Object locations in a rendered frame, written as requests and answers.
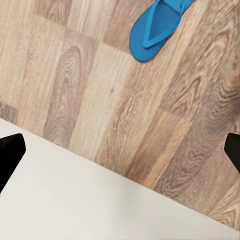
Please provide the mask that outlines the sandal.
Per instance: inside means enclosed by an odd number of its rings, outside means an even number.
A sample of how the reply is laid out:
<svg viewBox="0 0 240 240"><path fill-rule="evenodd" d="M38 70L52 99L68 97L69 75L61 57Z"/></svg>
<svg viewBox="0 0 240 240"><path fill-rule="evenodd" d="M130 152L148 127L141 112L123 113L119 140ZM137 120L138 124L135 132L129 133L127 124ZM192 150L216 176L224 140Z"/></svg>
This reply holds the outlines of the sandal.
<svg viewBox="0 0 240 240"><path fill-rule="evenodd" d="M194 0L155 0L134 23L129 48L140 62L151 60L181 22L182 14Z"/></svg>

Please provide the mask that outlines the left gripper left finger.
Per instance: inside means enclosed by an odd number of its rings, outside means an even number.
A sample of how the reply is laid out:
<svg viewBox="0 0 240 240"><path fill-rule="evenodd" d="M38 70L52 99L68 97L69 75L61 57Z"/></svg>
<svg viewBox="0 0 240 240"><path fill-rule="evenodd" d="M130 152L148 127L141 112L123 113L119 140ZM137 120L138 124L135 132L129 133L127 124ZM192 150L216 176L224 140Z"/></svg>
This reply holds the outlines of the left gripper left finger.
<svg viewBox="0 0 240 240"><path fill-rule="evenodd" d="M22 133L0 138L0 193L26 152Z"/></svg>

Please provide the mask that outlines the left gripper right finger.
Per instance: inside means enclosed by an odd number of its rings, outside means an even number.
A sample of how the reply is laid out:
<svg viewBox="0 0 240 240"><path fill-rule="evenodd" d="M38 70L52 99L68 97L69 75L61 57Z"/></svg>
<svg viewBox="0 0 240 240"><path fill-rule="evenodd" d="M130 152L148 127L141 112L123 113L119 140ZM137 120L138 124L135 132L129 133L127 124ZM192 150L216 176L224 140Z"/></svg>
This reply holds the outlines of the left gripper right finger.
<svg viewBox="0 0 240 240"><path fill-rule="evenodd" d="M224 151L240 173L240 134L231 132L227 135Z"/></svg>

